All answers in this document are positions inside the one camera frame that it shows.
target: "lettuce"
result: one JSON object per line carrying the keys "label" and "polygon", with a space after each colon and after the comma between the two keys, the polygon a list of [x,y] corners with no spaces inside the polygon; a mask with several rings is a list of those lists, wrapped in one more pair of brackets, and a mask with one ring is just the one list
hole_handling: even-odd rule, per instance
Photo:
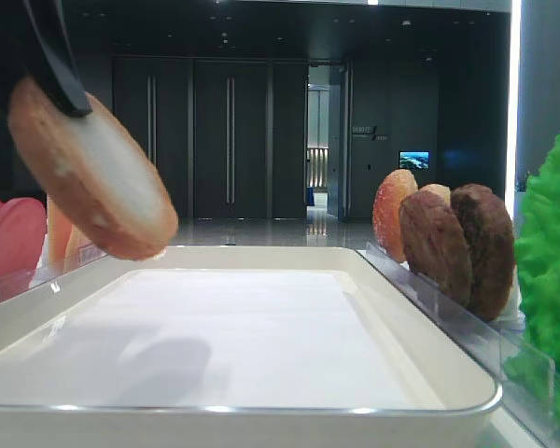
{"label": "lettuce", "polygon": [[[514,250],[525,339],[553,358],[560,374],[560,135],[539,175],[529,177],[521,209],[525,223]],[[533,372],[528,363],[518,356],[507,364],[507,374],[542,397],[542,373]],[[555,389],[554,411],[560,423],[560,387]]]}

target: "glass shelf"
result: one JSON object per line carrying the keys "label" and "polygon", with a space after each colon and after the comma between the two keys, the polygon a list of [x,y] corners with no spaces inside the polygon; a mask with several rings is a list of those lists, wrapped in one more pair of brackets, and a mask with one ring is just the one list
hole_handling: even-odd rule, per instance
{"label": "glass shelf", "polygon": [[560,448],[560,375],[553,359],[523,339],[519,323],[488,325],[441,294],[426,278],[396,263],[368,243],[365,257],[428,318],[504,387],[504,407],[538,441]]}
{"label": "glass shelf", "polygon": [[105,256],[105,252],[94,245],[81,247],[68,259],[42,266],[35,270],[18,271],[0,278],[0,303],[39,285],[50,282],[86,264]]}

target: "cooked patty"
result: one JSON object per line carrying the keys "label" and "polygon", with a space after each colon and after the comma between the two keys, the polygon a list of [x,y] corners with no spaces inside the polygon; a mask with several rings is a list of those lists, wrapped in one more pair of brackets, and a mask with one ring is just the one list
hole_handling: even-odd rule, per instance
{"label": "cooked patty", "polygon": [[429,277],[442,293],[467,306],[471,289],[469,245],[452,208],[440,196],[419,190],[402,201],[399,218],[411,271]]}
{"label": "cooked patty", "polygon": [[504,202],[488,187],[455,189],[452,208],[469,244],[473,281],[469,310],[484,320],[499,316],[510,296],[514,236]]}

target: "light panel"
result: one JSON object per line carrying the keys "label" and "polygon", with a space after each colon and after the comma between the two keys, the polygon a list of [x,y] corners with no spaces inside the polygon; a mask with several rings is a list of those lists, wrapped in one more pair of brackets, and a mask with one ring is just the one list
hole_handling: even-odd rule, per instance
{"label": "light panel", "polygon": [[516,179],[516,140],[519,107],[519,68],[521,61],[521,16],[523,0],[512,0],[511,11],[511,57],[508,94],[508,139],[506,145],[505,203],[514,218],[514,193]]}

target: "shiny floor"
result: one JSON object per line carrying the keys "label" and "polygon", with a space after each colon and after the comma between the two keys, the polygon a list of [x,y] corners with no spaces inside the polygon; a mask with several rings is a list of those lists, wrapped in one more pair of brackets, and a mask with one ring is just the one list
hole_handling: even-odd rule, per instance
{"label": "shiny floor", "polygon": [[373,241],[370,222],[343,223],[326,211],[327,197],[315,194],[306,219],[185,220],[173,245],[303,245],[364,249]]}

